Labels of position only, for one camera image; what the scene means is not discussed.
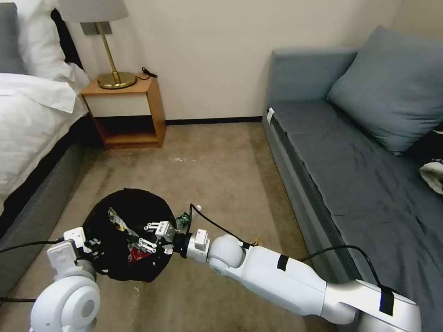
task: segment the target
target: table lamp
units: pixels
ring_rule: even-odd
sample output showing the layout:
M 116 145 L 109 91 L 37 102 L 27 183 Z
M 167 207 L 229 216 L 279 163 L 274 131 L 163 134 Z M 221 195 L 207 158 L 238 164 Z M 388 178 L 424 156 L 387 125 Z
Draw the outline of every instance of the table lamp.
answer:
M 59 0 L 59 11 L 63 20 L 76 23 L 94 23 L 105 45 L 111 63 L 112 73 L 97 77 L 98 85 L 103 89 L 121 89 L 133 85 L 137 77 L 129 72 L 120 72 L 115 68 L 109 45 L 100 22 L 117 21 L 128 16 L 128 9 L 123 0 Z

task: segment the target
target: lamp stem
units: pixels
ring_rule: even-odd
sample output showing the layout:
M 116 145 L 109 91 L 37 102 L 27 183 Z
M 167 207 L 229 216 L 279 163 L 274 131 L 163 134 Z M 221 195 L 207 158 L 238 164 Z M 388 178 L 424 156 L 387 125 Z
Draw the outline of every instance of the lamp stem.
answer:
M 115 68 L 114 60 L 112 59 L 111 51 L 109 50 L 108 41 L 106 40 L 105 33 L 102 28 L 102 24 L 100 22 L 94 23 L 96 25 L 96 29 L 102 36 L 103 44 L 105 45 L 106 53 L 108 54 L 109 62 L 111 63 L 112 67 L 112 76 L 114 77 L 114 81 L 116 83 L 121 83 L 120 74 Z

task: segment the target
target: brass lamp base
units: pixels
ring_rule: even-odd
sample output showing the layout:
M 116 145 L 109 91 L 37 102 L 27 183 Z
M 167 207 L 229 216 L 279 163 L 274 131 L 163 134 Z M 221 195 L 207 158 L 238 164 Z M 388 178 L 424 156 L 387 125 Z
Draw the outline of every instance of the brass lamp base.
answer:
M 122 89 L 134 85 L 137 82 L 137 77 L 129 72 L 116 71 L 99 75 L 97 81 L 98 86 L 103 89 Z

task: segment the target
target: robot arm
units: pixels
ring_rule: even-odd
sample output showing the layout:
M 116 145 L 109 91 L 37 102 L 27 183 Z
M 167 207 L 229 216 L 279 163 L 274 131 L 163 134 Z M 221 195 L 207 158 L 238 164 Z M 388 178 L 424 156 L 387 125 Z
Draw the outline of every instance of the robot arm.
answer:
M 173 239 L 174 251 L 182 257 L 207 262 L 216 273 L 236 279 L 294 314 L 349 324 L 361 311 L 361 332 L 421 331 L 419 307 L 398 294 L 394 293 L 392 299 L 392 314 L 387 314 L 381 310 L 382 290 L 372 284 L 360 280 L 329 284 L 310 266 L 263 247 L 245 245 L 231 235 L 218 237 L 211 244 L 205 230 L 183 241 L 184 235 L 171 227 L 163 225 L 161 229 L 169 230 L 159 236 Z M 83 229 L 66 232 L 65 240 L 48 250 L 57 275 L 31 311 L 31 328 L 35 332 L 86 332 L 92 331 L 95 323 L 100 307 L 95 274 L 88 262 L 77 260 L 75 253 L 75 247 L 87 250 Z

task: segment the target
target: black trash bag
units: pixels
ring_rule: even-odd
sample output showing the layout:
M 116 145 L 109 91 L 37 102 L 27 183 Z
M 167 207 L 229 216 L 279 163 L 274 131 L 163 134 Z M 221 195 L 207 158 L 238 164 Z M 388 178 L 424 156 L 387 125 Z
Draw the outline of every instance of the black trash bag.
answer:
M 116 223 L 110 217 L 118 215 Z M 148 223 L 169 221 L 177 228 L 168 204 L 160 197 L 140 189 L 123 189 L 103 198 L 83 224 L 88 254 L 95 270 L 115 280 L 153 281 L 169 263 L 157 242 L 155 253 L 143 252 L 136 246 L 140 237 L 155 243 L 155 232 L 147 232 Z

